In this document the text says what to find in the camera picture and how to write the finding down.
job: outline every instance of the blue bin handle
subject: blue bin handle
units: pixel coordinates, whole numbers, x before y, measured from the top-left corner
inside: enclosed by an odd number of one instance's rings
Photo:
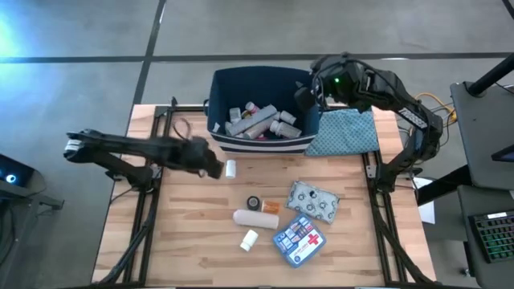
[[[206,104],[209,102],[209,100],[203,100],[203,113],[206,116],[209,116],[209,107],[206,106]]]

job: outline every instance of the first aid kit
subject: first aid kit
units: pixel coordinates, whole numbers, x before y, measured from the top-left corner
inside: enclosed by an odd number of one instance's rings
[[[286,261],[297,268],[321,249],[327,240],[306,214],[300,214],[273,237],[273,242]]]

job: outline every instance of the orange label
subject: orange label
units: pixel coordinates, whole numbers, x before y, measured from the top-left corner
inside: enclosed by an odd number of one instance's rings
[[[264,201],[262,206],[263,213],[278,214],[280,204],[276,201]]]

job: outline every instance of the gray floor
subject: gray floor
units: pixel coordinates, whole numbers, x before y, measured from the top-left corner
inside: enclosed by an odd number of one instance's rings
[[[0,57],[144,55],[158,0],[3,0]],[[169,0],[155,55],[514,51],[500,0]],[[474,80],[501,59],[370,60],[395,71],[411,94],[451,102],[449,85]],[[307,68],[306,61],[153,63],[144,104],[200,104],[214,70],[241,65]],[[0,153],[40,170],[64,209],[39,218],[19,288],[87,284],[112,183],[94,165],[62,157],[65,132],[124,134],[140,63],[0,64]],[[514,83],[514,75],[501,83]],[[427,107],[437,104],[427,100]],[[423,176],[465,162],[457,125]],[[459,244],[427,236],[438,280],[469,285]]]

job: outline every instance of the wooden tabletop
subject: wooden tabletop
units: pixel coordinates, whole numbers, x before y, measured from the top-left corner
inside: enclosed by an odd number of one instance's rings
[[[128,136],[148,137],[153,111],[153,105],[135,106]],[[389,161],[402,150],[396,119],[392,112],[378,109],[373,112],[382,157]],[[203,114],[180,112],[173,118],[186,118],[192,124],[193,135],[205,137],[218,159],[235,159],[237,177],[215,180],[165,171],[147,286],[383,285],[361,156],[226,154],[207,132]],[[144,163],[139,157],[122,158],[134,165]],[[302,267],[293,269],[271,241],[275,230],[238,226],[232,220],[232,214],[236,209],[246,209],[246,200],[251,195],[284,204],[292,182],[296,180],[335,193],[341,201],[332,225],[315,221],[327,238],[326,245]],[[409,185],[407,181],[397,184]],[[128,188],[124,182],[116,184],[113,197]],[[403,247],[423,273],[435,279],[413,190],[398,187],[391,196]],[[118,198],[110,206],[93,281],[102,279],[111,270],[129,244],[136,203],[137,193],[134,192]],[[279,228],[286,226],[295,215],[292,210],[280,208]],[[255,230],[259,238],[246,252],[239,244],[249,229]],[[394,270],[390,247],[388,255]],[[139,271],[139,256],[136,257],[134,276]]]

